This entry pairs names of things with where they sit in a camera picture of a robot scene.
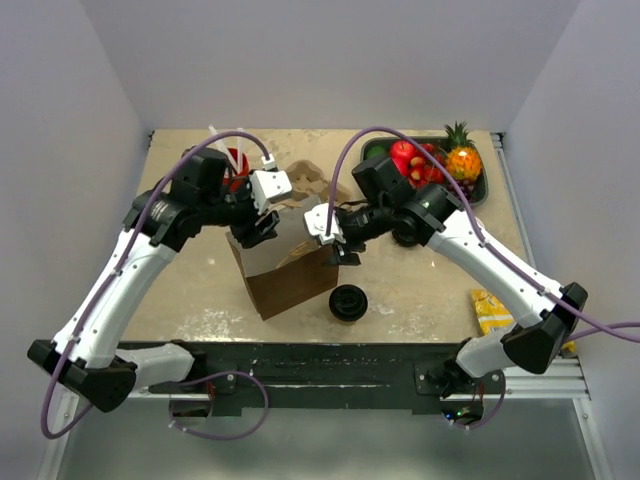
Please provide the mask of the brown paper bag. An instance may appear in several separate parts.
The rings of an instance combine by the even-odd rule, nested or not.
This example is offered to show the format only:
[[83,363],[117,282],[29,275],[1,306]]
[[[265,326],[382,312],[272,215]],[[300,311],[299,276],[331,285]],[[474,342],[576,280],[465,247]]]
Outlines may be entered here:
[[278,210],[277,236],[253,248],[245,249],[227,235],[248,295],[264,321],[338,284],[339,268],[328,264],[331,248],[319,246],[304,227],[304,213],[319,204],[316,195],[286,201]]

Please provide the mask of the black coffee cup lid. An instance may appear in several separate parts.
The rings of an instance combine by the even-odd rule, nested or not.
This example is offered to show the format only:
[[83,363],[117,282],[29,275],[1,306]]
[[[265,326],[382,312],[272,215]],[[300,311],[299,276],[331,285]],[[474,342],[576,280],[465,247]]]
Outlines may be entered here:
[[365,292],[351,284],[335,288],[329,297],[329,309],[332,315],[343,322],[360,320],[368,309],[368,297]]

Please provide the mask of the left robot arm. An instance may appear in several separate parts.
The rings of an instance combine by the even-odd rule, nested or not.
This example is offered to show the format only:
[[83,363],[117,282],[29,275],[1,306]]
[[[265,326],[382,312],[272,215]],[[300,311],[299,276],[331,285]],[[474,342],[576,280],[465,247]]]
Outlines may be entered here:
[[143,387],[174,382],[185,392],[200,390],[207,380],[201,349],[184,341],[136,350],[119,343],[153,282],[204,227],[229,228],[244,248],[275,237],[272,207],[290,197],[288,175],[269,160],[230,190],[228,165],[224,153],[203,148],[139,195],[88,297],[53,339],[32,343],[29,359],[104,413]]

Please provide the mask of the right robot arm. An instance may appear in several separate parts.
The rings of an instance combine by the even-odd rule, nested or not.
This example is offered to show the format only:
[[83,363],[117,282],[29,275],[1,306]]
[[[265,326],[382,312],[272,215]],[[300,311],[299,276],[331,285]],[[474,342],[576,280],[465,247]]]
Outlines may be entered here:
[[439,184],[412,187],[384,155],[360,162],[352,176],[366,203],[336,209],[333,263],[357,266],[368,241],[397,233],[455,263],[513,317],[506,327],[462,341],[442,364],[428,369],[426,377],[441,397],[469,392],[481,377],[511,366],[545,373],[576,327],[586,290],[536,271],[480,228],[455,194]]

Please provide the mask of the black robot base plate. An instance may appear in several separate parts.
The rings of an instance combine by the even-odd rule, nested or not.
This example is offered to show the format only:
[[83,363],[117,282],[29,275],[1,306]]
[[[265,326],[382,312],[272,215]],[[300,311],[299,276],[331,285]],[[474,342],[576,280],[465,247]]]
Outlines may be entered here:
[[208,399],[213,415],[244,408],[405,410],[476,424],[490,411],[487,400],[504,390],[498,372],[449,387],[433,371],[451,356],[451,344],[194,342],[205,355],[194,379],[203,385],[164,383],[151,394]]

